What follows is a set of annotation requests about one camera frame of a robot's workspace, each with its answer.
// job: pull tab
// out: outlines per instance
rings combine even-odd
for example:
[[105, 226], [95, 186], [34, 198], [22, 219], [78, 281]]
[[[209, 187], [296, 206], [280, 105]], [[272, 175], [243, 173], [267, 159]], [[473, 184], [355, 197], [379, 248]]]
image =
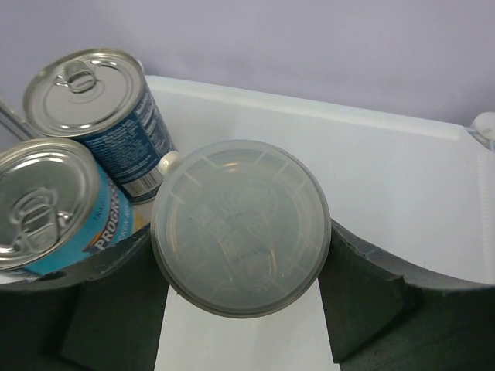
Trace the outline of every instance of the pull tab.
[[22, 215], [20, 240], [23, 250], [41, 253], [58, 241], [60, 228], [53, 205], [38, 205]]
[[19, 225], [19, 235], [11, 253], [41, 253], [55, 245], [60, 238], [56, 199], [54, 191], [39, 188], [15, 203], [10, 220]]
[[96, 75], [86, 63], [76, 60], [63, 68], [63, 76], [58, 76], [56, 85], [68, 87], [72, 93], [80, 94], [92, 89], [97, 82]]

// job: white surface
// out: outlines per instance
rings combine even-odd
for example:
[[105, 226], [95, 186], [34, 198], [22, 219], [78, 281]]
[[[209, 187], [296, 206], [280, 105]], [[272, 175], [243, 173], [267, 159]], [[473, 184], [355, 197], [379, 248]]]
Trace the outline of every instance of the white surface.
[[[277, 145], [319, 180], [332, 218], [428, 269], [495, 283], [495, 155], [464, 128], [164, 77], [148, 82], [177, 148]], [[234, 320], [169, 291], [156, 370], [339, 369], [316, 284], [268, 317]]]

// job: blue can label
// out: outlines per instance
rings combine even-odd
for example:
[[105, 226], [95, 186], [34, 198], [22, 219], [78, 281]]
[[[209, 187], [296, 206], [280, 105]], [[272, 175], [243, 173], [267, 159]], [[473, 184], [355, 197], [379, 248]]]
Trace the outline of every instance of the blue can label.
[[122, 191], [100, 166], [98, 170], [100, 191], [84, 224], [51, 254], [24, 266], [22, 271], [26, 274], [43, 275], [68, 267], [131, 236], [145, 225]]
[[162, 182], [157, 164], [174, 149], [148, 87], [127, 117], [104, 132], [77, 140], [90, 149], [132, 202], [156, 194]]

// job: round plastic container lid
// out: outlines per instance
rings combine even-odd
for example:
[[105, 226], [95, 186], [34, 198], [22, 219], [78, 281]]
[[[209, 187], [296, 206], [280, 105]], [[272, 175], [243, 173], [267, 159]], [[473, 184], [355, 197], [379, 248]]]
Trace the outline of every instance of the round plastic container lid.
[[167, 172], [152, 242], [170, 284], [194, 305], [256, 317], [299, 298], [325, 262], [330, 216], [311, 173], [256, 141], [216, 143]]

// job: tin can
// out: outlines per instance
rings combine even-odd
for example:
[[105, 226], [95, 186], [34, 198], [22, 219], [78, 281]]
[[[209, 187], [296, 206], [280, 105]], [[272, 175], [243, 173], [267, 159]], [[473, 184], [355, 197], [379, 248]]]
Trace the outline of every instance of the tin can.
[[0, 155], [0, 271], [39, 276], [74, 264], [146, 224], [75, 141], [41, 138]]
[[157, 165], [174, 149], [135, 58], [116, 49], [70, 54], [40, 72], [23, 101], [27, 121], [50, 137], [88, 147], [134, 203], [162, 182]]

